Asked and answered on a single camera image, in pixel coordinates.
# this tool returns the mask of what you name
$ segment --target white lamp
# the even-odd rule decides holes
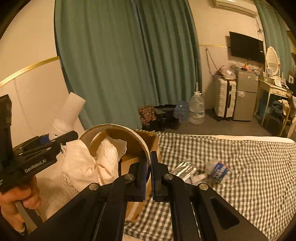
[[[61,111],[54,119],[53,126],[49,132],[49,139],[52,140],[74,130],[74,123],[85,104],[85,99],[70,93]]]

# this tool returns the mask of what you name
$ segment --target curtain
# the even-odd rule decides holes
[[[161,104],[202,90],[197,34],[187,0],[135,0],[149,69]]]
[[[292,56],[285,23],[274,8],[265,1],[255,0],[263,25],[266,48],[272,46],[280,57],[281,73],[288,79],[289,70],[293,71]]]
[[[68,90],[86,100],[79,116],[85,129],[101,123],[140,128],[138,107],[188,100],[198,77],[201,82],[187,0],[145,2],[56,0],[57,51]]]

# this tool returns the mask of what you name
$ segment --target gold wall trim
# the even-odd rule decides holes
[[[28,67],[23,68],[23,69],[19,70],[18,72],[15,72],[14,74],[10,75],[9,77],[7,77],[6,79],[4,79],[3,81],[1,81],[0,82],[0,88],[2,86],[4,86],[5,84],[7,84],[8,82],[10,82],[13,79],[15,79],[16,77],[22,75],[22,74],[24,74],[24,73],[26,73],[26,72],[28,72],[28,71],[30,71],[32,69],[36,69],[36,68],[38,68],[41,65],[44,65],[44,64],[47,64],[47,63],[56,61],[58,59],[59,59],[58,56],[57,57],[53,57],[53,58],[49,58],[49,59],[43,60],[43,61],[41,61],[39,63],[33,64],[33,65],[29,65]]]
[[[206,47],[219,47],[219,48],[228,48],[228,49],[230,49],[230,47],[227,47],[227,46],[219,46],[219,45],[200,44],[200,46],[206,46]]]

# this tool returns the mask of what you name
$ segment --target hand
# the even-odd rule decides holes
[[[15,206],[15,201],[23,200],[25,207],[38,209],[41,206],[41,198],[37,187],[37,179],[32,177],[27,185],[15,187],[6,193],[0,193],[0,208],[2,216],[16,230],[24,228],[24,220]]]

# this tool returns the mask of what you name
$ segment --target gingham fabric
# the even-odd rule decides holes
[[[269,241],[276,240],[296,212],[296,143],[231,141],[173,133],[157,133],[162,162],[173,170],[184,159],[200,173],[211,158],[226,164],[230,179],[214,189]],[[173,240],[170,206],[152,197],[128,235],[146,241]]]

